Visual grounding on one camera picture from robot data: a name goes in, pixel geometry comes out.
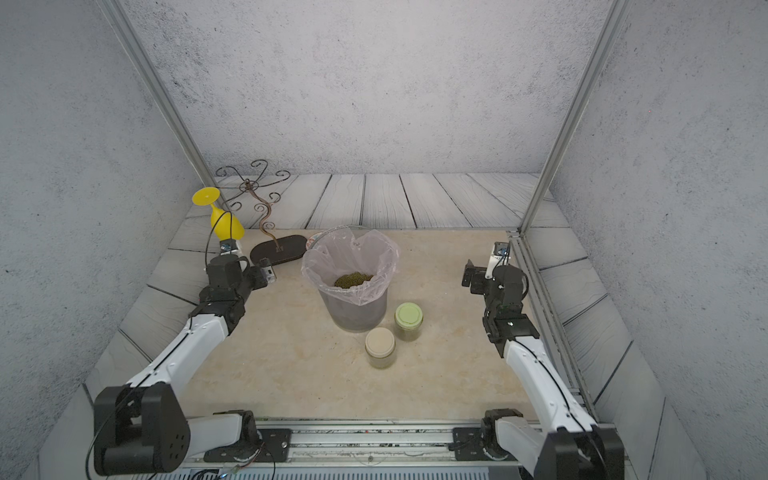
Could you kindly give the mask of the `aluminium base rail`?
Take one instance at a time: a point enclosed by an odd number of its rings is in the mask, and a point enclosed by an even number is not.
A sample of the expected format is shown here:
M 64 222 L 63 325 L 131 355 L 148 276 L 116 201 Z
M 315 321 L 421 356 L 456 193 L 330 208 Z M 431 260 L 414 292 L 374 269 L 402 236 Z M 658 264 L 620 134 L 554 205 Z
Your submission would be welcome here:
M 193 457 L 170 473 L 129 474 L 129 479 L 529 479 L 517 460 L 464 461 L 448 449 L 448 423 L 338 425 L 273 422 L 270 446 L 236 473 L 237 463 Z

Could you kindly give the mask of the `glass jar with green lid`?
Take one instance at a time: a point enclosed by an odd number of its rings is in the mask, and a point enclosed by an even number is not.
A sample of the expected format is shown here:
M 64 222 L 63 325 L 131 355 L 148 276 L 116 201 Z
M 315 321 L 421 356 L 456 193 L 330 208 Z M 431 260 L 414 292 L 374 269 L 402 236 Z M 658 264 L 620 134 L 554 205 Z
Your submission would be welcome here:
M 419 338 L 423 325 L 424 314 L 419 305 L 413 302 L 400 304 L 394 313 L 395 334 L 404 341 L 410 342 Z

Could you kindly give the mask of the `glass jar with beige lid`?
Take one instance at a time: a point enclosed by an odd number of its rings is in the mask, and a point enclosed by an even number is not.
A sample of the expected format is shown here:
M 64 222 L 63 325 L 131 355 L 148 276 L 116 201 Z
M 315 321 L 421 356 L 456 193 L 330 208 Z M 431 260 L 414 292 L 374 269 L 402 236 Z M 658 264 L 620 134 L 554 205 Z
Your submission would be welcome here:
M 377 327 L 365 337 L 365 352 L 369 364 L 377 369 L 389 368 L 396 357 L 396 338 L 387 328 Z

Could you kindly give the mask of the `yellow plastic goblet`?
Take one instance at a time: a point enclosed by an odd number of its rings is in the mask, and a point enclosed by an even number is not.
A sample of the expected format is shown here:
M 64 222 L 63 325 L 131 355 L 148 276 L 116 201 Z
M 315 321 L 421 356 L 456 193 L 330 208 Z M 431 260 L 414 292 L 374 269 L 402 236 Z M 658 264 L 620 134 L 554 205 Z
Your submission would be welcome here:
M 216 204 L 221 199 L 221 192 L 216 187 L 204 187 L 192 196 L 195 206 L 211 208 L 210 226 L 219 241 L 240 240 L 245 229 L 239 219 L 230 211 L 219 208 Z

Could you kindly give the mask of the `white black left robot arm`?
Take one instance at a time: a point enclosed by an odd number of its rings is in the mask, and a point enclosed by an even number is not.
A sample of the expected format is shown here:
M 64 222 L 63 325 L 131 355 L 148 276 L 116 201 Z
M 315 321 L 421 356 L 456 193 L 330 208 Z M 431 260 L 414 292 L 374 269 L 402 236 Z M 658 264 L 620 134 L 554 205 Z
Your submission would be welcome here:
M 110 477 L 176 470 L 188 457 L 240 448 L 250 462 L 264 445 L 250 411 L 188 418 L 178 400 L 207 357 L 236 328 L 252 291 L 276 276 L 269 260 L 237 254 L 209 261 L 209 283 L 188 323 L 140 373 L 105 388 L 94 402 L 94 434 L 85 470 Z

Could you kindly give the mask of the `aluminium frame post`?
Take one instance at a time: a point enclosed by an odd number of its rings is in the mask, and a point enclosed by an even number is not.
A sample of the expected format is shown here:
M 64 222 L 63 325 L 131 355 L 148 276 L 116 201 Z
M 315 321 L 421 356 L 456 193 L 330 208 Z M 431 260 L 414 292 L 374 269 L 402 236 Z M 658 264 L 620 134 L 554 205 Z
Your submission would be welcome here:
M 605 67 L 610 51 L 618 38 L 622 23 L 626 19 L 631 5 L 632 1 L 630 0 L 615 0 L 610 5 L 606 20 L 597 37 L 578 88 L 573 96 L 572 102 L 567 110 L 560 130 L 558 131 L 548 158 L 544 163 L 536 187 L 533 191 L 532 198 L 518 229 L 521 237 L 524 237 L 533 227 L 535 217 L 544 201 L 546 191 L 550 188 L 557 170 L 564 159 L 567 148 L 588 105 L 591 93 Z
M 200 181 L 206 187 L 216 187 L 217 184 L 214 176 L 210 172 L 200 149 L 174 105 L 123 6 L 117 0 L 98 0 L 97 4 L 132 65 L 140 75 L 144 85 L 148 88 L 162 117 L 180 144 Z

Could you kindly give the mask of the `left aluminium frame post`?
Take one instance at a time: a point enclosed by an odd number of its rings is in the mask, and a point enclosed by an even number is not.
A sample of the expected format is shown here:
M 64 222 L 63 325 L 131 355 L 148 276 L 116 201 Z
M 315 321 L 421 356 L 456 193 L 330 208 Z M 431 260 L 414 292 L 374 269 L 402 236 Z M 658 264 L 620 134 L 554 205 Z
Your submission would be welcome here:
M 206 187 L 216 187 L 217 184 L 214 176 L 210 172 L 200 149 L 174 105 L 123 6 L 117 0 L 98 0 L 97 4 L 132 65 L 140 75 L 144 85 L 148 88 L 162 117 L 180 144 L 200 181 Z

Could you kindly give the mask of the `grey bin with plastic liner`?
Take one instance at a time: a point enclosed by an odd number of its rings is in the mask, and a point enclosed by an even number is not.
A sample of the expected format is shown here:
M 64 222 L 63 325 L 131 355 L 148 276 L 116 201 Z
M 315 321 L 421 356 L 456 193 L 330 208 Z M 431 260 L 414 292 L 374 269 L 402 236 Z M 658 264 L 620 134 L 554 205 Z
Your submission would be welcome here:
M 301 273 L 340 329 L 362 333 L 377 327 L 385 316 L 399 258 L 399 246 L 384 233 L 338 226 L 307 240 Z

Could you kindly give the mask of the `pile of green mung beans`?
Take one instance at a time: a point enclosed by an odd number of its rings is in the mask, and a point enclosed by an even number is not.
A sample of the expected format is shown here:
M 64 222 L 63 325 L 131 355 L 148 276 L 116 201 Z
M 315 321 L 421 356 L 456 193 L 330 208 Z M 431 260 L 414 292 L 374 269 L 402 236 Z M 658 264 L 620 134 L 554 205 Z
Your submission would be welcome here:
M 351 289 L 363 285 L 369 282 L 373 278 L 373 275 L 365 274 L 362 272 L 353 272 L 345 274 L 337 278 L 333 284 L 335 288 Z

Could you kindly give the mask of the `right aluminium frame post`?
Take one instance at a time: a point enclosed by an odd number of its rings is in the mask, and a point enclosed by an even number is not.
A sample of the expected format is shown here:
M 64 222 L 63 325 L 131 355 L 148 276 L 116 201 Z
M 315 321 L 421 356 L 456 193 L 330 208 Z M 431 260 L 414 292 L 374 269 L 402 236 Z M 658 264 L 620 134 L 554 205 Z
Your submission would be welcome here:
M 532 198 L 518 229 L 521 237 L 524 237 L 533 227 L 535 217 L 544 201 L 546 191 L 550 188 L 557 170 L 564 159 L 567 148 L 588 105 L 591 93 L 605 67 L 610 51 L 618 38 L 622 23 L 626 19 L 631 5 L 632 1 L 630 0 L 615 0 L 610 5 L 606 20 L 597 37 L 578 88 L 573 96 L 572 102 L 567 110 L 560 130 L 558 131 L 548 158 L 544 163 L 536 187 L 533 191 Z

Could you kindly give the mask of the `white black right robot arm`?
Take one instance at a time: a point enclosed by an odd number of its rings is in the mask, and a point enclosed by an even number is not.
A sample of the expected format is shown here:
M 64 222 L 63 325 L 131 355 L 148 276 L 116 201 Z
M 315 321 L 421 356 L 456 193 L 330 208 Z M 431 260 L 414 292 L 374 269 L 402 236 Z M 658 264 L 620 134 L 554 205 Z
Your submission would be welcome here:
M 487 338 L 514 370 L 539 420 L 532 427 L 515 409 L 487 411 L 478 435 L 483 454 L 517 461 L 528 479 L 624 478 L 625 449 L 616 429 L 600 426 L 576 400 L 523 312 L 526 274 L 495 257 L 486 267 L 466 263 L 461 283 L 483 297 Z

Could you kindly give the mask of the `dark metal scroll stand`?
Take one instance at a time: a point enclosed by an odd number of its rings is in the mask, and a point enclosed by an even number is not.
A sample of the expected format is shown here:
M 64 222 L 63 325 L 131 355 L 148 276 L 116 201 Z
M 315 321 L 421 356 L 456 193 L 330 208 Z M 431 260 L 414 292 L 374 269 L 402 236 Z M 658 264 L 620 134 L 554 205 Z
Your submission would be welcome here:
M 264 195 L 258 193 L 260 189 L 271 188 L 288 181 L 291 178 L 291 173 L 286 169 L 278 170 L 274 174 L 274 180 L 263 183 L 261 179 L 269 167 L 269 161 L 257 159 L 252 161 L 250 166 L 258 170 L 258 176 L 255 179 L 247 178 L 236 167 L 231 165 L 217 168 L 215 175 L 217 177 L 225 177 L 226 173 L 231 170 L 235 177 L 240 180 L 237 186 L 239 193 L 230 199 L 224 200 L 232 209 L 242 207 L 242 203 L 238 202 L 238 199 L 243 195 L 255 201 L 253 209 L 259 214 L 255 225 L 267 237 L 267 240 L 252 248 L 249 254 L 251 262 L 257 264 L 268 261 L 271 265 L 275 266 L 301 259 L 307 250 L 308 239 L 305 236 L 294 234 L 277 237 L 273 233 L 275 224 L 271 217 L 274 206 L 280 202 L 282 194 L 277 191 L 269 191 Z

